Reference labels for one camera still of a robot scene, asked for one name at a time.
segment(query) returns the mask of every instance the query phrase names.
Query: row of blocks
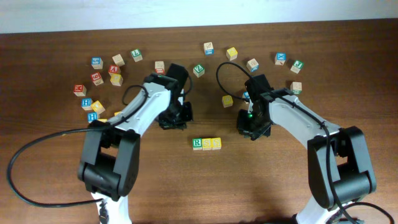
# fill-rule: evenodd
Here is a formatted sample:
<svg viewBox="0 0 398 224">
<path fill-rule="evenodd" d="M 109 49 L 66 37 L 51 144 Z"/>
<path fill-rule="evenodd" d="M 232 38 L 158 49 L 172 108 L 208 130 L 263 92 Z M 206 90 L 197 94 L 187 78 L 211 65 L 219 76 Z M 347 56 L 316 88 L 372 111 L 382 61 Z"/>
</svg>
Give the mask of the row of blocks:
<svg viewBox="0 0 398 224">
<path fill-rule="evenodd" d="M 196 138 L 192 139 L 193 150 L 221 149 L 221 138 Z"/>
</svg>

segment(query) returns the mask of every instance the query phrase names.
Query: blue block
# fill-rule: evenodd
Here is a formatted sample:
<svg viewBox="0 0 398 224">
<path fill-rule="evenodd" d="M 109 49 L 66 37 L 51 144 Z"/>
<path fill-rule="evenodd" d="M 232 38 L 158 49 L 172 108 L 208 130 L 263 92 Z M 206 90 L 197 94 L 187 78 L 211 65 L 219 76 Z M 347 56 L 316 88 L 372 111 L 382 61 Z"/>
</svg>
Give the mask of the blue block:
<svg viewBox="0 0 398 224">
<path fill-rule="evenodd" d="M 91 58 L 91 64 L 92 64 L 92 65 L 99 65 L 99 64 L 101 64 L 101 58 L 100 58 L 100 57 L 93 57 L 93 58 Z"/>
<path fill-rule="evenodd" d="M 277 60 L 286 60 L 286 53 L 276 53 Z"/>
<path fill-rule="evenodd" d="M 256 71 L 257 69 L 259 69 L 259 66 L 257 65 L 256 67 L 253 67 L 252 69 L 251 69 L 251 72 L 254 72 L 254 71 Z"/>
<path fill-rule="evenodd" d="M 81 100 L 81 106 L 91 106 L 91 98 L 84 98 Z"/>
<path fill-rule="evenodd" d="M 88 113 L 87 114 L 87 120 L 88 122 L 92 122 L 94 120 L 98 119 L 98 115 L 96 112 Z"/>
<path fill-rule="evenodd" d="M 205 54 L 206 54 L 206 55 L 214 54 L 214 49 L 206 50 L 206 53 L 205 53 Z"/>
</svg>

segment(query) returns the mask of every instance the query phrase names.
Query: natural wood block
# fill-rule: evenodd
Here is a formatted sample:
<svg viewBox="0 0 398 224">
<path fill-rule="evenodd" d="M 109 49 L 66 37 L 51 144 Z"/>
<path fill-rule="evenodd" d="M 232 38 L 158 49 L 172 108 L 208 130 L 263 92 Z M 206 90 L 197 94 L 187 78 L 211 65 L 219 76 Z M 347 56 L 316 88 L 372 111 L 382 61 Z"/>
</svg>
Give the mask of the natural wood block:
<svg viewBox="0 0 398 224">
<path fill-rule="evenodd" d="M 93 104 L 93 100 L 91 98 L 84 98 L 81 100 L 81 107 L 84 110 L 92 110 L 91 105 Z"/>
<path fill-rule="evenodd" d="M 248 61 L 246 66 L 247 66 L 247 68 L 249 69 L 250 72 L 254 72 L 257 69 L 259 69 L 259 64 L 256 61 L 256 59 L 252 59 L 252 60 Z"/>
<path fill-rule="evenodd" d="M 205 49 L 205 55 L 212 55 L 214 54 L 214 48 L 213 48 L 213 43 L 204 43 L 203 48 Z"/>
<path fill-rule="evenodd" d="M 226 57 L 228 57 L 228 60 L 232 61 L 238 57 L 238 51 L 234 47 L 231 47 L 226 51 Z"/>
<path fill-rule="evenodd" d="M 199 64 L 193 68 L 193 73 L 199 78 L 203 74 L 205 74 L 205 68 L 201 64 Z"/>
<path fill-rule="evenodd" d="M 105 108 L 98 100 L 91 105 L 91 108 L 97 113 L 97 115 L 100 115 L 102 112 L 105 111 Z"/>
<path fill-rule="evenodd" d="M 202 150 L 201 138 L 192 139 L 193 150 Z"/>
<path fill-rule="evenodd" d="M 112 85 L 121 86 L 123 83 L 123 77 L 118 74 L 113 74 L 111 78 Z"/>
<path fill-rule="evenodd" d="M 93 81 L 94 85 L 100 85 L 104 83 L 104 80 L 102 79 L 101 74 L 99 72 L 92 74 L 91 80 Z"/>
<path fill-rule="evenodd" d="M 286 53 L 276 53 L 275 55 L 275 64 L 283 65 L 286 61 Z"/>
<path fill-rule="evenodd" d="M 221 149 L 221 138 L 212 138 L 211 139 L 211 149 L 212 150 Z"/>
<path fill-rule="evenodd" d="M 232 100 L 232 96 L 229 96 L 229 95 L 223 96 L 223 106 L 224 106 L 224 108 L 232 106 L 233 103 L 234 102 Z"/>
<path fill-rule="evenodd" d="M 290 70 L 295 73 L 299 73 L 299 71 L 303 68 L 303 66 L 304 66 L 303 62 L 296 60 Z"/>
<path fill-rule="evenodd" d="M 201 145 L 202 145 L 203 150 L 211 150 L 211 138 L 202 139 Z"/>
<path fill-rule="evenodd" d="M 99 119 L 100 115 L 96 112 L 91 112 L 87 114 L 87 120 L 89 123 L 91 123 L 92 121 Z"/>
<path fill-rule="evenodd" d="M 120 55 L 120 54 L 113 56 L 112 59 L 113 59 L 114 63 L 118 66 L 125 65 L 122 55 Z"/>
<path fill-rule="evenodd" d="M 155 62 L 155 72 L 164 75 L 164 62 Z"/>
<path fill-rule="evenodd" d="M 300 94 L 302 91 L 302 86 L 300 82 L 292 82 L 292 84 L 290 85 L 290 90 L 292 90 L 292 92 L 294 94 Z"/>
<path fill-rule="evenodd" d="M 131 51 L 131 56 L 132 56 L 132 59 L 134 59 L 135 62 L 139 62 L 139 61 L 142 60 L 142 54 L 141 54 L 141 51 L 139 49 Z"/>
<path fill-rule="evenodd" d="M 84 85 L 75 85 L 75 88 L 73 89 L 73 93 L 76 96 L 86 96 L 87 89 Z"/>
<path fill-rule="evenodd" d="M 244 99 L 250 99 L 249 93 L 245 91 L 245 92 L 243 93 L 243 95 L 242 95 L 242 98 L 244 98 Z"/>
<path fill-rule="evenodd" d="M 91 58 L 91 66 L 94 69 L 102 69 L 104 65 L 104 62 L 102 61 L 102 59 L 100 57 L 92 57 Z"/>
<path fill-rule="evenodd" d="M 120 67 L 117 65 L 110 65 L 108 73 L 110 76 L 112 76 L 113 74 L 120 74 Z"/>
</svg>

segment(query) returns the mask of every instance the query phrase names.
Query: yellow block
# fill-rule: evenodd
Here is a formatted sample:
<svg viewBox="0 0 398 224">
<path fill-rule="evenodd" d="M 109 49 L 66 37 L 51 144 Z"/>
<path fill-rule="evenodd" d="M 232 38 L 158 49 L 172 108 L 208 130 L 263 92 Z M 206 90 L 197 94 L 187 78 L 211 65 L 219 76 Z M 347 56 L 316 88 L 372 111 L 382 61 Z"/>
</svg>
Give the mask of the yellow block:
<svg viewBox="0 0 398 224">
<path fill-rule="evenodd" d="M 97 114 L 100 114 L 100 113 L 102 113 L 102 112 L 105 111 L 105 108 L 102 106 L 102 104 L 101 104 L 98 100 L 95 101 L 95 102 L 91 105 L 91 108 L 92 108 L 95 112 L 97 112 Z"/>
<path fill-rule="evenodd" d="M 202 139 L 201 145 L 203 150 L 211 150 L 211 139 Z"/>
<path fill-rule="evenodd" d="M 232 104 L 234 103 L 234 101 L 232 100 L 232 96 L 223 96 L 223 106 L 224 107 L 229 107 L 232 106 Z"/>
<path fill-rule="evenodd" d="M 211 139 L 211 149 L 221 149 L 221 138 L 212 138 Z"/>
</svg>

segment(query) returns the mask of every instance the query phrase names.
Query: green block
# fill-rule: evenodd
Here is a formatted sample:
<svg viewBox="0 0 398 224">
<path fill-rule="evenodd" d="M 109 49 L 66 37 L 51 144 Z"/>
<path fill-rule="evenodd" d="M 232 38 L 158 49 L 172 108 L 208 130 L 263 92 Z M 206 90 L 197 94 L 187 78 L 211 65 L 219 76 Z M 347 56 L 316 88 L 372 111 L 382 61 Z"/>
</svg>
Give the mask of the green block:
<svg viewBox="0 0 398 224">
<path fill-rule="evenodd" d="M 131 56 L 132 56 L 132 57 L 138 57 L 138 56 L 140 56 L 140 55 L 141 55 L 141 51 L 139 51 L 139 49 L 133 50 L 133 51 L 131 52 Z"/>
<path fill-rule="evenodd" d="M 194 149 L 194 150 L 195 150 L 195 149 L 202 149 L 202 146 L 201 146 L 201 138 L 192 139 L 192 146 L 193 146 L 193 149 Z"/>
<path fill-rule="evenodd" d="M 299 60 L 296 60 L 296 61 L 294 62 L 294 64 L 293 64 L 293 66 L 296 67 L 296 68 L 302 69 L 303 66 L 304 66 L 304 63 L 301 62 L 301 61 L 299 61 Z"/>
</svg>

